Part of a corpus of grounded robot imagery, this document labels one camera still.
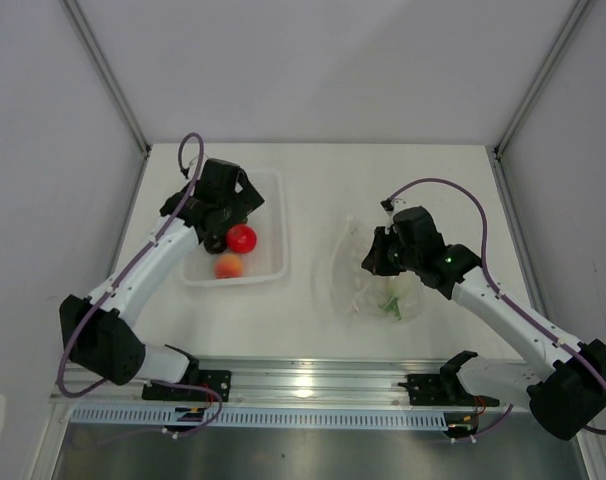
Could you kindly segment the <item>white toy radish with leaves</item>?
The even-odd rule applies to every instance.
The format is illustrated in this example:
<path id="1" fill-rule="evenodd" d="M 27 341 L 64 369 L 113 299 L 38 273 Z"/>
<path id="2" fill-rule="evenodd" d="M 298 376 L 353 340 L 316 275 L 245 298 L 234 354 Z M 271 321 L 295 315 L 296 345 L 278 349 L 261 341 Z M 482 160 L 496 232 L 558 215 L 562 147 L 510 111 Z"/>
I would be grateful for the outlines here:
<path id="1" fill-rule="evenodd" d="M 410 276 L 390 277 L 383 290 L 379 309 L 397 321 L 409 320 L 415 315 L 419 305 L 419 291 Z"/>

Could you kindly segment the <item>clear zip top bag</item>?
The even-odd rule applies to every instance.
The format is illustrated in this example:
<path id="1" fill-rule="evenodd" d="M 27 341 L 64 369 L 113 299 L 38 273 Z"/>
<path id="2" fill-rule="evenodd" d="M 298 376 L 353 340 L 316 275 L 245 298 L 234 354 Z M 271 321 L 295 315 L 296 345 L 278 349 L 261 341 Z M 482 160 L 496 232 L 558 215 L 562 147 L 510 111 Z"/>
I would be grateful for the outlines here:
<path id="1" fill-rule="evenodd" d="M 361 220 L 347 216 L 323 236 L 311 267 L 311 288 L 314 298 L 335 320 L 341 323 L 407 324 L 424 311 L 423 288 L 418 287 L 419 305 L 409 320 L 397 321 L 378 307 L 384 285 L 390 277 L 375 276 L 361 268 L 369 252 L 373 230 Z"/>

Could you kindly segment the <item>red toy apple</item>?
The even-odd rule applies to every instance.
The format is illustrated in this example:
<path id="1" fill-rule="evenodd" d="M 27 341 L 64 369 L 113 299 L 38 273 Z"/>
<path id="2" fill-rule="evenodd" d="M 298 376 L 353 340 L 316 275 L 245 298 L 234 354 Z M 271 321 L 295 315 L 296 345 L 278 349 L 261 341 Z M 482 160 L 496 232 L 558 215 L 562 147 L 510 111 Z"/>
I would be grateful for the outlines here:
<path id="1" fill-rule="evenodd" d="M 247 224 L 238 224 L 230 228 L 226 234 L 227 247 L 237 254 L 249 254 L 257 246 L 256 232 Z"/>

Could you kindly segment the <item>orange toy peach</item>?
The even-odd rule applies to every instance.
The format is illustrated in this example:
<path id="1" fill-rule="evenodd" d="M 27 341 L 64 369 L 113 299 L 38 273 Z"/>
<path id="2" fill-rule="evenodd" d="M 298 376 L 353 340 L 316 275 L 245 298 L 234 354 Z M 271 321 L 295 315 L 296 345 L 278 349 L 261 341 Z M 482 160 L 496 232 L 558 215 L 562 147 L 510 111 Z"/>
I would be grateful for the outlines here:
<path id="1" fill-rule="evenodd" d="M 242 258 L 235 253 L 225 253 L 214 263 L 214 276 L 216 279 L 231 279 L 244 276 Z"/>

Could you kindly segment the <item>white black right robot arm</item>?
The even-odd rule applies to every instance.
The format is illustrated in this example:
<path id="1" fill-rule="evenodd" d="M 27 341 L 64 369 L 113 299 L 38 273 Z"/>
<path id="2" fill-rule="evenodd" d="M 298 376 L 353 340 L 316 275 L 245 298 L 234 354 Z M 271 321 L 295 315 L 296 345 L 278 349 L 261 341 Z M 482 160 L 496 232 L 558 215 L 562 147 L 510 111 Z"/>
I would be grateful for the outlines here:
<path id="1" fill-rule="evenodd" d="M 606 345 L 585 343 L 510 297 L 482 257 L 444 242 L 424 207 L 402 208 L 392 200 L 382 207 L 389 220 L 375 229 L 363 269 L 382 277 L 414 274 L 481 319 L 525 362 L 518 367 L 463 352 L 447 364 L 441 395 L 455 404 L 479 395 L 526 408 L 561 440 L 594 432 L 592 421 L 606 409 Z"/>

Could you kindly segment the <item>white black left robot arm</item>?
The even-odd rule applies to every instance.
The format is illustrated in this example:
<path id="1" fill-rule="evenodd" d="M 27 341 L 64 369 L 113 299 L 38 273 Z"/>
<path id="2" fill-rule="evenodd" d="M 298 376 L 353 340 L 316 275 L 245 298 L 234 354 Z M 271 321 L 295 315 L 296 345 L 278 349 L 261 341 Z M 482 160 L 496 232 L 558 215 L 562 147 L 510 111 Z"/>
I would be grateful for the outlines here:
<path id="1" fill-rule="evenodd" d="M 59 307 L 63 360 L 124 385 L 133 379 L 164 382 L 180 400 L 199 390 L 189 354 L 144 343 L 134 332 L 144 306 L 189 253 L 213 246 L 264 202 L 237 164 L 209 159 L 197 179 L 169 197 L 138 253 L 87 296 L 68 296 Z"/>

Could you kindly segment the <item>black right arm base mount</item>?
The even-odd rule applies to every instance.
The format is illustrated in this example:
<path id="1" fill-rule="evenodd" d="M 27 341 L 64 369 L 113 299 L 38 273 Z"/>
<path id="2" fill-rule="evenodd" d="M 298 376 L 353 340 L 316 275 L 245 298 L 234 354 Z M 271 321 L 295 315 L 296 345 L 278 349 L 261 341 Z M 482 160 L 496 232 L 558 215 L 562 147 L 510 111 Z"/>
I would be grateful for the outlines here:
<path id="1" fill-rule="evenodd" d="M 408 395 L 412 406 L 438 407 L 497 407 L 499 401 L 492 397 L 474 397 L 468 393 L 457 377 L 461 367 L 478 354 L 463 351 L 442 365 L 437 373 L 412 373 L 397 383 Z"/>

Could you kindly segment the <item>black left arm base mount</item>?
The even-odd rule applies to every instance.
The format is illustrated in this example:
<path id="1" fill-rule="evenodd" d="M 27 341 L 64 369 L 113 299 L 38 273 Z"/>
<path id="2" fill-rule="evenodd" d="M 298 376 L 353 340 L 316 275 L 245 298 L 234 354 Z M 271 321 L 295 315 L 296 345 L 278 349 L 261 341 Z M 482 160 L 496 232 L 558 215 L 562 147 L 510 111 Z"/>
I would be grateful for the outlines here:
<path id="1" fill-rule="evenodd" d="M 229 370 L 203 370 L 200 361 L 192 354 L 171 346 L 165 345 L 166 350 L 172 350 L 187 361 L 187 368 L 180 384 L 199 386 L 216 392 L 223 402 L 229 400 L 232 373 Z M 176 387 L 161 386 L 152 381 L 150 386 L 144 386 L 142 398 L 146 401 L 165 402 L 215 402 L 216 397 L 209 392 L 186 390 Z"/>

